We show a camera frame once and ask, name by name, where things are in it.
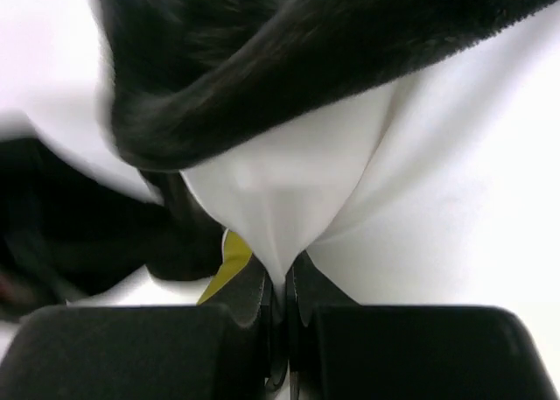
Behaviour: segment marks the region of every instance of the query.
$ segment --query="blurry black object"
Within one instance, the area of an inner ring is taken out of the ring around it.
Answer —
[[[360,306],[305,254],[287,279],[286,314],[254,258],[199,306],[36,312],[0,400],[262,399],[288,363],[291,399],[557,400],[509,312]]]
[[[0,142],[0,183],[0,267],[12,269],[0,276],[55,294],[38,305],[106,291],[144,264],[172,280],[212,276],[220,267],[219,227],[207,239],[189,234],[168,208],[100,185],[37,138]]]

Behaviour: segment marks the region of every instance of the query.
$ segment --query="white fabric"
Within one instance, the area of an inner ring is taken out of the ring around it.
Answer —
[[[311,244],[318,267],[362,302],[505,306],[558,386],[557,25],[558,4],[186,172],[189,185],[277,283]],[[88,0],[0,0],[0,121],[28,116],[81,171],[153,200],[103,139],[99,41]],[[126,287],[103,302],[170,299],[161,284]]]

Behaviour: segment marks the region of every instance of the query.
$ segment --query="yellow object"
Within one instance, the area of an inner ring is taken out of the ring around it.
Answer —
[[[252,254],[253,252],[240,236],[235,232],[228,231],[223,248],[223,264],[200,297],[198,305],[208,301],[237,273],[243,270]]]

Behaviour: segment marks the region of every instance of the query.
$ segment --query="black fur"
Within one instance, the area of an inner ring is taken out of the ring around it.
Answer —
[[[138,168],[176,171],[556,0],[100,1],[115,145]]]

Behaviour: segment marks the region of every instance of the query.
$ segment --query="white cloth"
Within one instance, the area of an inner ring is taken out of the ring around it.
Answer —
[[[185,172],[189,186],[278,284],[309,246],[361,302],[510,309],[558,386],[558,25],[557,4]],[[0,118],[27,115],[81,171],[153,200],[103,139],[104,66],[88,0],[0,0]]]

